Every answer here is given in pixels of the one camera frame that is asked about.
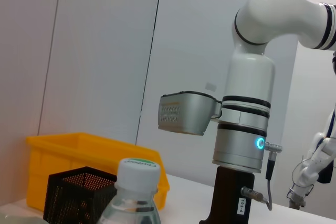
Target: cable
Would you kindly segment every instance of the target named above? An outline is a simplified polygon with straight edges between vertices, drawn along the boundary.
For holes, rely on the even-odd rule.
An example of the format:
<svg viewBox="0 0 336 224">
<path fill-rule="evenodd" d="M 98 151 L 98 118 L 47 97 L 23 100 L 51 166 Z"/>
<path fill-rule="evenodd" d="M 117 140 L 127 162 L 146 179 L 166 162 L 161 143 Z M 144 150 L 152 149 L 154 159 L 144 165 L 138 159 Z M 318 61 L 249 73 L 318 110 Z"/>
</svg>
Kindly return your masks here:
<svg viewBox="0 0 336 224">
<path fill-rule="evenodd" d="M 266 202 L 266 206 L 268 210 L 272 211 L 273 204 L 272 204 L 272 194 L 271 194 L 271 180 L 267 180 L 267 191 L 268 191 L 268 202 Z"/>
</svg>

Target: yellow plastic bin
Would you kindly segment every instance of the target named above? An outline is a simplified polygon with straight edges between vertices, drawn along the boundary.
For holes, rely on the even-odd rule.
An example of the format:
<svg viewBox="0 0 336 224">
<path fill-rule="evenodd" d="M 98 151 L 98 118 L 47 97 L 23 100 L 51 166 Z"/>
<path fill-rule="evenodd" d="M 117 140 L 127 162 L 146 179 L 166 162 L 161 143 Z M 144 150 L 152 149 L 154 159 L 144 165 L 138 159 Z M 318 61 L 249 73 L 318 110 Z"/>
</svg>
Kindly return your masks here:
<svg viewBox="0 0 336 224">
<path fill-rule="evenodd" d="M 120 160 L 136 157 L 160 165 L 160 181 L 154 200 L 159 210 L 164 208 L 170 187 L 157 151 L 87 133 L 31 136 L 27 143 L 32 147 L 27 194 L 30 207 L 43 211 L 50 174 L 84 166 L 117 174 Z"/>
</svg>

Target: white wall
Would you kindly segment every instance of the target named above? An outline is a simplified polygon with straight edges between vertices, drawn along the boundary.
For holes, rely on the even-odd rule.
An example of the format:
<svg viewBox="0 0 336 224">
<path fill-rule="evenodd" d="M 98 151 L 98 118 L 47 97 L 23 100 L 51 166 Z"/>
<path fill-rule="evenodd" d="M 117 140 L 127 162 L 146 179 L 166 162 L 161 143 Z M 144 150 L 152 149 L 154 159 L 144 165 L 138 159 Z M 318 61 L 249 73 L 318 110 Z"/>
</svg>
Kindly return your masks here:
<svg viewBox="0 0 336 224">
<path fill-rule="evenodd" d="M 0 0 L 0 205 L 24 198 L 57 0 Z"/>
<path fill-rule="evenodd" d="M 59 0 L 40 134 L 135 143 L 158 0 Z"/>
<path fill-rule="evenodd" d="M 336 3 L 336 0 L 310 0 Z M 332 51 L 318 51 L 298 46 L 283 131 L 283 153 L 277 161 L 274 185 L 276 203 L 287 206 L 291 172 L 306 155 L 316 132 L 324 129 L 336 102 L 336 76 L 332 69 Z M 330 184 L 316 183 L 307 206 L 302 211 L 336 219 L 334 199 L 336 177 Z"/>
<path fill-rule="evenodd" d="M 163 94 L 194 90 L 221 99 L 233 52 L 231 25 L 247 0 L 160 0 L 137 144 L 160 151 L 167 173 L 213 185 L 216 123 L 203 137 L 159 131 L 157 109 Z M 286 36 L 267 48 L 277 66 L 268 140 L 280 143 L 297 40 Z M 206 84 L 216 85 L 215 92 Z M 256 188 L 265 191 L 265 176 Z"/>
</svg>

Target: clear bottle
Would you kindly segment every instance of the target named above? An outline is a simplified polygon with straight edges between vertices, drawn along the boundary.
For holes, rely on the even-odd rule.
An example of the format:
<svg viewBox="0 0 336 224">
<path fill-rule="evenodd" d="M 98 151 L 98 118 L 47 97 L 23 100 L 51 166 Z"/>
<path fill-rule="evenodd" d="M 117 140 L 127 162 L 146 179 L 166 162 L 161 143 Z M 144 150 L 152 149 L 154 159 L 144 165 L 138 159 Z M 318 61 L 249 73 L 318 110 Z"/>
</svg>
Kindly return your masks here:
<svg viewBox="0 0 336 224">
<path fill-rule="evenodd" d="M 145 159 L 126 158 L 119 163 L 117 177 L 117 195 L 98 224 L 161 224 L 153 199 L 160 166 Z"/>
</svg>

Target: white bottle cap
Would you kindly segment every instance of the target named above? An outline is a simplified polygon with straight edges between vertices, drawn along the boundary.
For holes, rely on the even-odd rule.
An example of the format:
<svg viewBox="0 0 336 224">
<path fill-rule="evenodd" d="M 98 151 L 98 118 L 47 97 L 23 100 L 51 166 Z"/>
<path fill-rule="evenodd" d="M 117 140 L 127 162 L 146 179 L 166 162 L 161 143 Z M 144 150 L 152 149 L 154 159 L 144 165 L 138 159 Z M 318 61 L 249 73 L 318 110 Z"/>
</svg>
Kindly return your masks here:
<svg viewBox="0 0 336 224">
<path fill-rule="evenodd" d="M 119 162 L 115 184 L 117 189 L 155 194 L 159 179 L 160 166 L 157 163 L 141 158 L 125 158 Z"/>
</svg>

